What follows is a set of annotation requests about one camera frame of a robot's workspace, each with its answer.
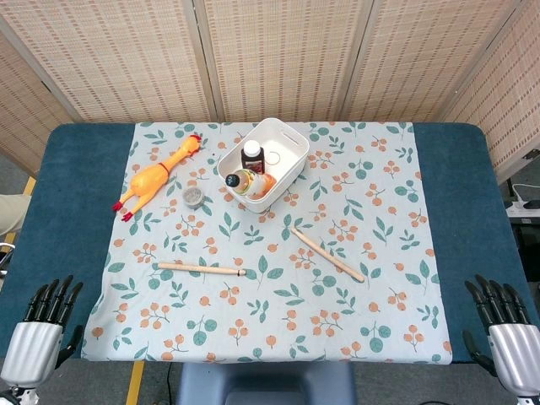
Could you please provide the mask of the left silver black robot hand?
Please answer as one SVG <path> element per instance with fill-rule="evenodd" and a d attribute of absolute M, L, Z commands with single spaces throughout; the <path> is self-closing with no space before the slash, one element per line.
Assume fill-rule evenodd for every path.
<path fill-rule="evenodd" d="M 23 320 L 14 328 L 3 362 L 1 378 L 15 391 L 28 391 L 44 384 L 76 351 L 84 327 L 77 325 L 66 347 L 62 340 L 82 282 L 73 275 L 55 279 L 37 289 Z"/>

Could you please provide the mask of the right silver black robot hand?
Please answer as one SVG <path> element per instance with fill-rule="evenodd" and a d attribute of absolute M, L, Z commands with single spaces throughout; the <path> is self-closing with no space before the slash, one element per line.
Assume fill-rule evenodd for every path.
<path fill-rule="evenodd" d="M 471 360 L 497 378 L 519 404 L 539 403 L 539 328 L 532 324 L 518 292 L 507 283 L 481 275 L 466 281 L 488 339 L 491 355 L 482 354 L 473 335 L 462 332 Z"/>

